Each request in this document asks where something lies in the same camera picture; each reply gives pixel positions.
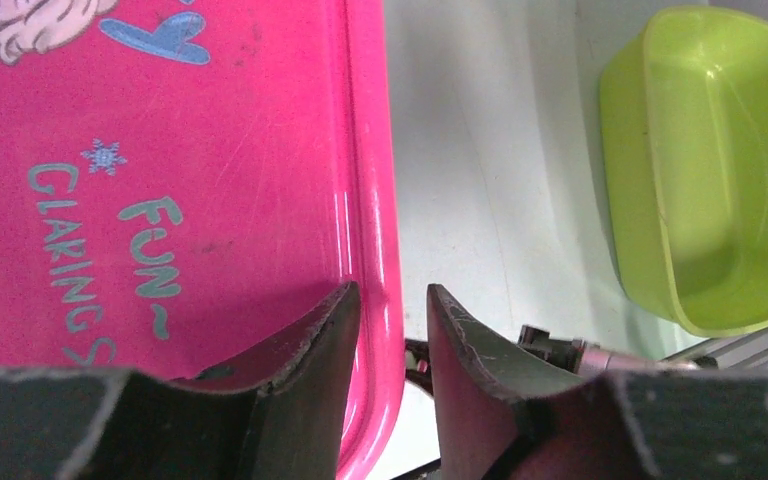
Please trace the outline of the pink and teal kids suitcase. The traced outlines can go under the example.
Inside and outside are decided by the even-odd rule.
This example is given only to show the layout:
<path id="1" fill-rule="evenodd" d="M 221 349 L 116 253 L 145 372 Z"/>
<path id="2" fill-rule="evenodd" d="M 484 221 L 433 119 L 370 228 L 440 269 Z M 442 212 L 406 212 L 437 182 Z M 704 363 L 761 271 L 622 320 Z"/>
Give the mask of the pink and teal kids suitcase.
<path id="1" fill-rule="evenodd" d="M 359 287 L 337 475 L 404 389 L 379 1 L 0 1 L 0 368 L 193 380 Z"/>

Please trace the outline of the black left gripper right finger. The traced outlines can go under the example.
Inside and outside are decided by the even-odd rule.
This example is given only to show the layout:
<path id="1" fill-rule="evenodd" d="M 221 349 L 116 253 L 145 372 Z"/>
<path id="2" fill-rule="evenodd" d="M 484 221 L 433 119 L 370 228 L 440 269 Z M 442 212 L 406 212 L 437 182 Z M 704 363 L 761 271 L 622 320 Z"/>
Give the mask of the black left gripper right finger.
<path id="1" fill-rule="evenodd" d="M 582 378 L 427 290 L 445 479 L 768 479 L 768 369 Z"/>

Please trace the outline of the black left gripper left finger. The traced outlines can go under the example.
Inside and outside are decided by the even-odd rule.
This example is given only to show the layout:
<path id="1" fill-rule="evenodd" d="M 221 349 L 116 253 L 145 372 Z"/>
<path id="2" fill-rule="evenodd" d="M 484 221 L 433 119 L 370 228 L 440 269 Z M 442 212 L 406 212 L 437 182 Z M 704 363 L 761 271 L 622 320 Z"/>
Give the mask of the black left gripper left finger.
<path id="1" fill-rule="evenodd" d="M 0 479 L 333 479 L 360 320 L 347 282 L 193 380 L 0 368 Z"/>

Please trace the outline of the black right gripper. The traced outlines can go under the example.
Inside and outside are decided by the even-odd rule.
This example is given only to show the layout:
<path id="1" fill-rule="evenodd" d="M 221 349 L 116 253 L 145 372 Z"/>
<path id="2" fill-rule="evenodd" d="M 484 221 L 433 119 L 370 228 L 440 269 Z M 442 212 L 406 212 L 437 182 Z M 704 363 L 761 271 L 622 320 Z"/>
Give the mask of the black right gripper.
<path id="1" fill-rule="evenodd" d="M 553 338 L 546 330 L 523 325 L 517 340 L 522 350 L 566 371 L 578 371 L 586 343 L 580 339 Z"/>

